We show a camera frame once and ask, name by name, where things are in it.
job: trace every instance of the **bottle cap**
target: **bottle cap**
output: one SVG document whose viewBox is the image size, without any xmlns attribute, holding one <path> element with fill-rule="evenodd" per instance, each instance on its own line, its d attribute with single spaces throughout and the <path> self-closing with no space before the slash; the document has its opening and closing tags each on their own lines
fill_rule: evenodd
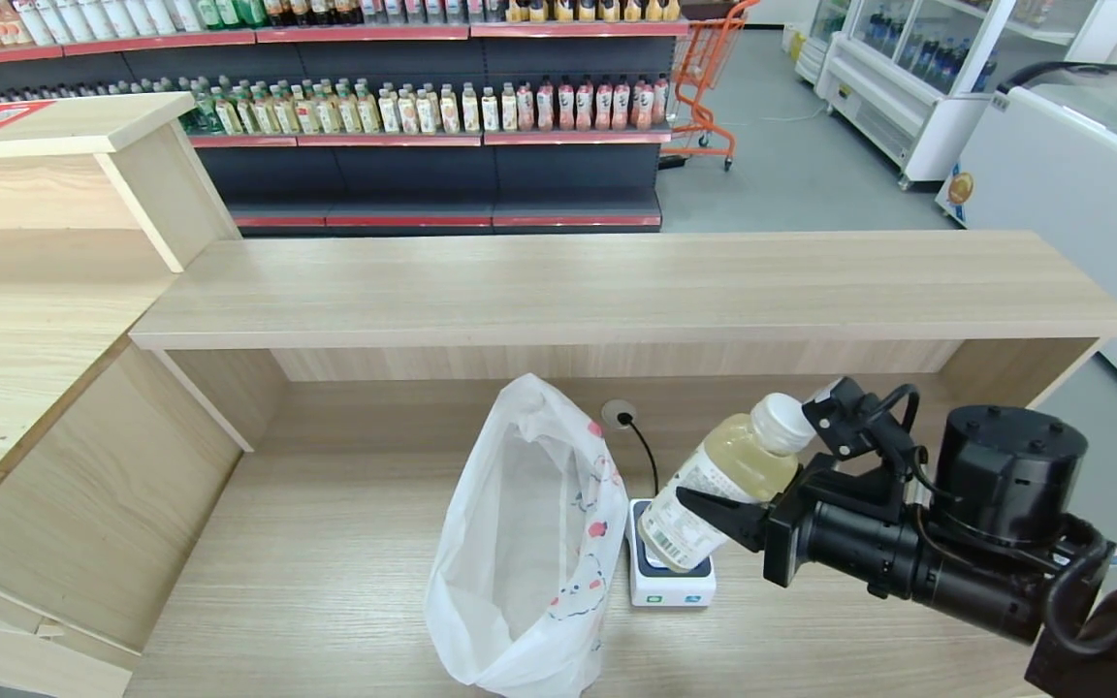
<svg viewBox="0 0 1117 698">
<path fill-rule="evenodd" d="M 812 424 L 804 419 L 801 402 L 786 393 L 766 394 L 750 417 L 757 437 L 771 451 L 799 453 L 817 437 Z"/>
</svg>

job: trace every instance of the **wooden counter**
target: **wooden counter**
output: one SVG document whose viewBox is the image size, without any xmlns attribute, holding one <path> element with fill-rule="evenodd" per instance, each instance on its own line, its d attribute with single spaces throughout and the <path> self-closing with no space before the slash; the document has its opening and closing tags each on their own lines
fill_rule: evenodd
<svg viewBox="0 0 1117 698">
<path fill-rule="evenodd" d="M 213 243 L 132 336 L 251 453 L 128 695 L 477 694 L 437 661 L 422 589 L 522 372 L 589 414 L 633 401 L 666 477 L 724 417 L 839 374 L 922 388 L 914 432 L 936 448 L 949 408 L 1030 405 L 1115 335 L 1116 302 L 1027 232 Z M 639 443 L 607 440 L 647 495 Z M 782 591 L 756 557 L 716 564 L 701 613 L 633 611 L 617 576 L 591 695 L 1033 694 L 1027 647 L 832 571 Z"/>
<path fill-rule="evenodd" d="M 0 128 L 1 686 L 118 695 L 239 459 L 125 335 L 239 236 L 176 136 L 188 107 L 69 99 Z"/>
</svg>

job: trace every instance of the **orange shopping cart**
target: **orange shopping cart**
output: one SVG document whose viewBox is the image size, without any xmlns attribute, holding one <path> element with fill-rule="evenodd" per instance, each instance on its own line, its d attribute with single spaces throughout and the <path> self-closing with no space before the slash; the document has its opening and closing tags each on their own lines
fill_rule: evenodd
<svg viewBox="0 0 1117 698">
<path fill-rule="evenodd" d="M 705 93 L 714 89 L 723 74 L 726 59 L 735 48 L 735 40 L 744 28 L 745 13 L 760 0 L 742 0 L 732 6 L 725 18 L 693 19 L 688 22 L 686 39 L 675 46 L 675 70 L 671 76 L 677 111 L 687 106 L 687 118 L 671 128 L 671 143 L 681 145 L 663 147 L 663 159 L 679 157 L 679 164 L 690 155 L 723 155 L 723 169 L 731 171 L 735 157 L 735 134 L 719 127 L 714 111 L 705 106 Z M 709 147 L 710 136 L 722 136 L 726 147 Z"/>
</svg>

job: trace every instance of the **white plastic bag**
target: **white plastic bag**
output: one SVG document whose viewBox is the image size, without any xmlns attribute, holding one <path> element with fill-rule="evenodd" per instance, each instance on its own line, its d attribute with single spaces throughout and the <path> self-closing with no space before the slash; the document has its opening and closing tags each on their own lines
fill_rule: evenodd
<svg viewBox="0 0 1117 698">
<path fill-rule="evenodd" d="M 592 685 L 628 517 L 598 423 L 541 377 L 512 381 L 468 456 L 430 572 L 424 621 L 447 671 L 509 698 Z"/>
</svg>

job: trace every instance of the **display fridge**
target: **display fridge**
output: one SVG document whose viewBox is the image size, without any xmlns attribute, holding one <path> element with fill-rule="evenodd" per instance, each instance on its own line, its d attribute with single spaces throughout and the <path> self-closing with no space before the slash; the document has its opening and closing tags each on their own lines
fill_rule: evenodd
<svg viewBox="0 0 1117 698">
<path fill-rule="evenodd" d="M 1117 297 L 1117 66 L 1001 85 L 937 200 L 967 227 L 1037 231 Z M 1117 370 L 1117 340 L 1100 352 Z"/>
<path fill-rule="evenodd" d="M 799 49 L 795 59 L 795 71 L 803 79 L 817 84 L 821 75 L 821 65 L 825 63 L 825 52 L 830 49 L 830 37 L 842 29 L 851 10 L 851 0 L 821 0 L 817 13 L 812 15 L 812 27 L 808 39 Z"/>
<path fill-rule="evenodd" d="M 899 165 L 904 189 L 943 181 L 1002 76 L 1042 61 L 1104 61 L 1117 0 L 852 3 L 814 87 Z"/>
</svg>

